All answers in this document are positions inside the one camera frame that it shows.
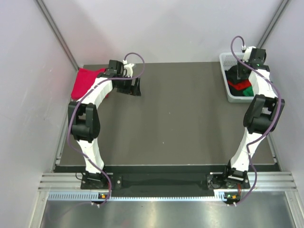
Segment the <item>metal enclosure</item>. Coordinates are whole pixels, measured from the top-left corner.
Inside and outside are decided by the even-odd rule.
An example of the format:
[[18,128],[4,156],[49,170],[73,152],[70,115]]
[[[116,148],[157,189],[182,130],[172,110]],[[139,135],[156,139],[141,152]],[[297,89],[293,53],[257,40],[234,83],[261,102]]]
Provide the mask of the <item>metal enclosure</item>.
[[[246,215],[241,218],[240,223],[236,223],[231,219],[235,215],[233,209],[228,211],[227,208],[206,202],[219,201],[217,191],[214,197],[202,198],[112,197],[113,202],[100,211],[87,207],[83,212],[83,207],[78,207],[66,219],[54,225],[47,218],[48,210],[45,209],[54,212],[56,216],[75,205],[73,201],[60,201],[62,195],[68,191],[72,192],[71,195],[83,194],[79,188],[80,181],[75,178],[75,173],[67,176],[47,173],[39,181],[43,173],[52,171],[55,153],[61,144],[61,133],[66,124],[64,119],[77,64],[107,63],[108,59],[120,59],[131,50],[145,55],[147,62],[217,61],[219,53],[228,50],[229,41],[236,33],[246,34],[248,37],[245,39],[250,44],[261,40],[263,31],[269,27],[268,22],[273,21],[278,1],[260,4],[254,1],[240,5],[236,0],[229,3],[195,0],[193,5],[189,5],[172,0],[165,3],[151,2],[149,6],[140,1],[45,2],[59,28],[55,29],[55,33],[52,33],[49,26],[54,29],[56,25],[53,21],[50,23],[51,15],[46,14],[48,10],[44,4],[40,4],[43,3],[42,0],[18,0],[18,7],[15,7],[15,2],[5,2],[1,7],[3,33],[0,37],[0,62],[4,70],[0,90],[0,105],[3,107],[0,165],[4,174],[0,178],[2,226],[222,227],[226,225],[226,221],[233,227],[244,227],[250,219]],[[43,13],[38,5],[44,8]],[[302,139],[291,136],[295,135],[293,132],[301,135],[303,131],[299,118],[301,109],[297,105],[302,102],[302,97],[298,96],[301,91],[298,82],[303,80],[300,77],[296,80],[287,80],[284,77],[284,74],[296,75],[301,71],[299,65],[293,62],[288,63],[292,72],[282,68],[286,58],[281,53],[285,52],[290,56],[294,54],[282,47],[281,43],[300,43],[301,28],[292,28],[289,23],[295,24],[302,19],[299,9],[303,6],[302,2],[294,0],[287,11],[285,23],[273,31],[272,37],[280,39],[273,38],[266,42],[266,48],[270,52],[268,64],[273,65],[272,72],[279,75],[274,81],[280,85],[285,99],[291,101],[289,112],[282,117],[281,125],[281,129],[289,131],[290,138],[282,141],[283,130],[278,128],[274,139],[283,167],[292,170],[296,180],[301,180],[303,172],[302,154],[298,149]],[[123,19],[112,17],[113,11],[105,9],[115,10],[116,15],[121,15]],[[289,29],[289,33],[295,33],[296,36],[291,38],[289,34],[285,34]],[[286,151],[293,152],[293,159],[284,153]],[[250,173],[249,176],[252,183],[253,174]],[[249,212],[256,218],[251,219],[247,227],[303,227],[303,206],[291,173],[259,173],[259,178],[261,182],[250,200],[237,208],[237,213]],[[47,200],[50,194],[54,194],[52,191],[61,191],[61,198]],[[187,219],[181,219],[182,216],[187,216]]]

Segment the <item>metal frame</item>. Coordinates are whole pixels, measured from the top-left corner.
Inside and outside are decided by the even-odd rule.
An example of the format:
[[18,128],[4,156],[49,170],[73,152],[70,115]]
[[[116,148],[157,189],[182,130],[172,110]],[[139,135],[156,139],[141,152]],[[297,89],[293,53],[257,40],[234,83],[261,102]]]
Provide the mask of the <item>metal frame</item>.
[[43,16],[45,17],[46,21],[48,22],[50,28],[52,29],[54,35],[56,36],[56,38],[59,42],[59,44],[61,45],[64,52],[66,53],[66,56],[70,60],[71,64],[73,65],[75,70],[78,70],[79,66],[78,66],[74,56],[72,55],[67,43],[65,42],[63,36],[61,35],[61,33],[60,33],[56,23],[54,22],[51,14],[49,13],[45,3],[43,2],[43,0],[34,0],[34,1],[36,2],[38,8],[41,10]]
[[66,114],[64,116],[64,120],[63,120],[63,123],[62,123],[62,126],[61,126],[61,135],[60,135],[60,138],[59,138],[59,141],[58,141],[58,144],[57,144],[54,163],[52,165],[52,171],[55,169],[56,165],[60,164],[61,155],[62,155],[63,148],[64,148],[64,145],[65,145],[65,140],[66,140],[66,135],[67,135],[67,130],[68,130],[68,127],[67,127],[68,120],[67,119],[68,118],[67,118],[67,110],[66,110]]
[[275,144],[275,141],[273,139],[273,136],[272,136],[272,133],[269,133],[268,136],[267,136],[267,141],[268,141],[268,144],[269,144],[269,147],[270,147],[270,151],[273,155],[273,158],[275,160],[275,162],[277,163],[277,165],[279,166],[280,170],[281,171],[288,171],[286,170],[286,168],[281,164],[281,159],[280,159],[280,156],[279,154],[277,153],[277,147],[276,147],[276,144]]
[[272,17],[271,21],[269,22],[265,32],[263,33],[260,41],[258,42],[257,48],[261,48],[265,42],[267,41],[268,37],[270,36],[271,32],[273,31],[275,25],[279,21],[280,17],[282,16],[284,10],[286,9],[287,5],[289,4],[290,0],[282,0],[280,5],[275,11],[274,16]]
[[297,228],[304,227],[304,207],[297,191],[286,191],[286,198]]
[[[253,172],[248,173],[249,182],[252,184],[255,178]],[[81,195],[94,195],[95,193],[107,194],[108,190],[82,190],[81,181],[76,178],[75,173],[45,173],[42,176],[38,191],[39,196],[36,208],[31,220],[31,228],[40,227],[46,202],[50,200],[72,200],[90,201],[91,198]],[[109,201],[223,201],[223,192],[231,190],[214,190],[214,196],[210,197],[111,197]],[[258,179],[254,192],[283,191],[286,194],[288,204],[297,228],[304,227],[304,213],[299,193],[292,174],[290,172],[258,172]]]

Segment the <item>vertical metal bar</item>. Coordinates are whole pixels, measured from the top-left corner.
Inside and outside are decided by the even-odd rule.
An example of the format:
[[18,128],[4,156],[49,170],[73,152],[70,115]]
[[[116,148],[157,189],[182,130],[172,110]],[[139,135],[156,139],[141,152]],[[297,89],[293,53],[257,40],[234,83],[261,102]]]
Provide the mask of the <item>vertical metal bar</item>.
[[304,227],[304,208],[301,201],[299,192],[286,191],[286,198],[290,208],[290,212],[293,216],[295,227],[303,228]]
[[62,126],[61,126],[61,134],[60,134],[60,138],[59,138],[59,141],[57,144],[57,150],[56,150],[56,154],[54,157],[54,163],[53,163],[51,171],[53,171],[55,169],[57,162],[60,163],[61,155],[63,152],[63,148],[65,145],[66,136],[67,136],[67,129],[68,129],[67,126],[68,126],[68,120],[67,120],[67,111],[66,111],[66,114],[65,114]]
[[33,209],[33,213],[27,227],[29,228],[39,228],[41,227],[41,222],[43,218],[44,212],[46,212],[46,205],[48,199],[48,192],[38,192],[38,196],[36,199],[36,204]]
[[277,150],[276,144],[274,142],[272,133],[268,134],[267,141],[268,141],[271,153],[272,153],[272,155],[274,157],[275,163],[278,164],[278,166],[279,166],[279,168],[280,168],[281,171],[286,171],[286,169],[284,169],[284,167],[281,166],[282,163],[281,163],[280,155],[278,154],[278,150]]
[[290,0],[282,0],[281,1],[279,7],[277,8],[274,16],[271,19],[268,27],[266,28],[265,32],[263,33],[262,38],[260,39],[258,45],[256,46],[257,48],[261,48],[265,44],[266,40],[268,39],[270,33],[272,32],[272,30],[274,29],[278,20],[282,16],[282,14],[283,14],[284,10],[286,9],[289,2],[290,2]]
[[75,68],[75,70],[77,71],[79,69],[79,66],[76,62],[76,60],[74,59],[70,49],[67,46],[67,43],[65,42],[65,40],[63,39],[56,23],[54,22],[52,16],[50,15],[46,5],[44,4],[43,0],[34,0],[38,7],[40,8],[43,16],[45,17],[45,19],[47,20],[48,24],[50,25],[52,31],[54,32],[57,40],[59,41],[61,47],[63,48],[64,52],[66,53],[68,59],[70,60],[71,64],[73,65],[73,67]]

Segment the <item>green cloth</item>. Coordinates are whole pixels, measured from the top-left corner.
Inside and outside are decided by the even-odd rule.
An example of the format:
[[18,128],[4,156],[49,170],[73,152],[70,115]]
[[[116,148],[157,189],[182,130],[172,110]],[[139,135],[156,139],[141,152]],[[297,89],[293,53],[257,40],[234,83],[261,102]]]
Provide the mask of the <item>green cloth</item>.
[[254,94],[253,94],[252,86],[244,89],[243,94],[244,96],[253,96]]

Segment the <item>dark table surface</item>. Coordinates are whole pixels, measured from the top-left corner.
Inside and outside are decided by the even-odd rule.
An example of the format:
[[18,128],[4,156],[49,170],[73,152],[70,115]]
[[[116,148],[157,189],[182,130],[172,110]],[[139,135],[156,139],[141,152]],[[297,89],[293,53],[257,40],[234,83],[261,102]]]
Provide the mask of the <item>dark table surface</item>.
[[[227,164],[237,151],[249,104],[227,101],[218,62],[146,64],[141,91],[142,97],[112,91],[98,108],[106,165]],[[73,138],[72,144],[78,147]],[[274,163],[267,140],[253,162]],[[85,161],[65,144],[60,164]]]

